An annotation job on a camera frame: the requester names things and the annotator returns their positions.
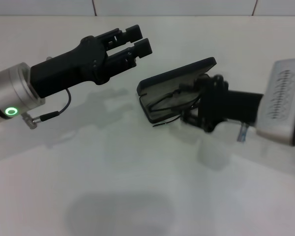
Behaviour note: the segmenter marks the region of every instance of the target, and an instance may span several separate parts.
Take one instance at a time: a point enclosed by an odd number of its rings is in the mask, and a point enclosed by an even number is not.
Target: white tile wall
[[[258,0],[256,16],[295,16],[295,0]]]
[[[99,16],[251,15],[256,0],[94,0]]]
[[[92,0],[0,0],[0,15],[94,15]]]

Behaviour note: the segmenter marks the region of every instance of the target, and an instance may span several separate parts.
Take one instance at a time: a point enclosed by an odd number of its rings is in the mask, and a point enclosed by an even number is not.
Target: camera vent grille
[[[287,117],[293,92],[294,73],[283,70],[277,75],[267,117],[271,120],[284,120]]]

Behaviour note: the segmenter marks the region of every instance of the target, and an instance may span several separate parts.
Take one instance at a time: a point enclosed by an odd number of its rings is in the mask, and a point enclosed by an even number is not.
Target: green led ring
[[[13,115],[17,114],[17,112],[18,112],[18,109],[14,108],[14,107],[9,107],[9,108],[5,109],[5,113],[8,116],[13,116]]]

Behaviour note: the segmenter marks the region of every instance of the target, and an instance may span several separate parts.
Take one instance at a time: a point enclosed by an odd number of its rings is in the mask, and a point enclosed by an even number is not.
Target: silver metal cylinder
[[[45,103],[30,86],[30,67],[25,63],[0,72],[0,122]]]

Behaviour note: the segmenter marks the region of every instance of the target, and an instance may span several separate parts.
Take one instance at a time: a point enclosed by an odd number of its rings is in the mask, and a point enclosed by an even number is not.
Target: mounting screw
[[[237,137],[237,142],[244,143],[246,141],[246,135],[249,125],[246,123],[241,123],[240,131]]]
[[[21,116],[22,116],[25,124],[30,129],[36,129],[37,128],[37,123],[34,121],[34,119],[27,112],[22,113]]]

